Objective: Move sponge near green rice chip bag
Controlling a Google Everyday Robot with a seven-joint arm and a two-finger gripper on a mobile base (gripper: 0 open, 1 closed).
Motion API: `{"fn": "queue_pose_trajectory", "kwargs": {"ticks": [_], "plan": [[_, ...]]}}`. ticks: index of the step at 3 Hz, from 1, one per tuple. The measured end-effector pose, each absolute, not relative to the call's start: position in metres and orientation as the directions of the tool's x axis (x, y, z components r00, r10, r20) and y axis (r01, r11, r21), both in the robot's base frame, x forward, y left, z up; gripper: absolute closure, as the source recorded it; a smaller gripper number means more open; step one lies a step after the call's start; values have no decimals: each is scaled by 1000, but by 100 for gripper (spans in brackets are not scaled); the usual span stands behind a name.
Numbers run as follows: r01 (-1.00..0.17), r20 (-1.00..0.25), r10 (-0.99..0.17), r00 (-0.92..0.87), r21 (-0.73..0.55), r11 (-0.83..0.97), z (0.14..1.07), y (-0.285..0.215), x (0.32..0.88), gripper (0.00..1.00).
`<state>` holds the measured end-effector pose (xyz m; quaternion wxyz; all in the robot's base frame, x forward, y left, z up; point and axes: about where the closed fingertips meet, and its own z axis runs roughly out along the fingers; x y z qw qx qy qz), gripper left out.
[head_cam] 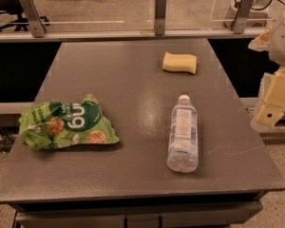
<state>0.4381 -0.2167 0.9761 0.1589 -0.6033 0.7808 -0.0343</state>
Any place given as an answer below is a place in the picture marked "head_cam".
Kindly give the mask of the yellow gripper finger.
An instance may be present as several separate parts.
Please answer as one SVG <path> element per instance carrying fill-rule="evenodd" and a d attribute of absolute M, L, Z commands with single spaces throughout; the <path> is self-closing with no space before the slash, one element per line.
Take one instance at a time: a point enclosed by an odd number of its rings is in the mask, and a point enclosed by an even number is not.
<path fill-rule="evenodd" d="M 258 124 L 274 126 L 284 115 L 285 109 L 274 104 L 260 104 L 256 108 L 255 118 Z"/>
<path fill-rule="evenodd" d="M 267 51 L 269 47 L 271 31 L 271 28 L 265 29 L 260 35 L 258 35 L 258 37 L 250 42 L 248 49 L 258 52 Z"/>

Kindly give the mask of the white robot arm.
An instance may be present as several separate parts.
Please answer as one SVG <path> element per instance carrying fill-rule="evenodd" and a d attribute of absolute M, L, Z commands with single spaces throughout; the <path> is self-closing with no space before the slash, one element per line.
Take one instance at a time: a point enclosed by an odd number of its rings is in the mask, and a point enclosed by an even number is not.
<path fill-rule="evenodd" d="M 263 75 L 250 122 L 254 130 L 263 131 L 274 127 L 285 114 L 285 10 L 248 48 L 267 51 L 269 59 L 279 65 L 274 74 Z"/>

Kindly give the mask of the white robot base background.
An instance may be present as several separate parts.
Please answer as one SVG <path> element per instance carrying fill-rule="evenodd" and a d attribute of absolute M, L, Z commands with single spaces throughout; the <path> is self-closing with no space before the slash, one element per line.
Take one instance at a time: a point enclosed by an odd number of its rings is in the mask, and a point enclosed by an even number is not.
<path fill-rule="evenodd" d="M 248 14 L 246 26 L 250 28 L 265 27 L 267 20 L 269 19 L 268 7 L 272 2 L 273 0 L 254 0 Z M 239 6 L 240 2 L 238 0 L 235 0 L 230 4 L 224 22 L 227 28 L 230 28 L 236 19 Z"/>

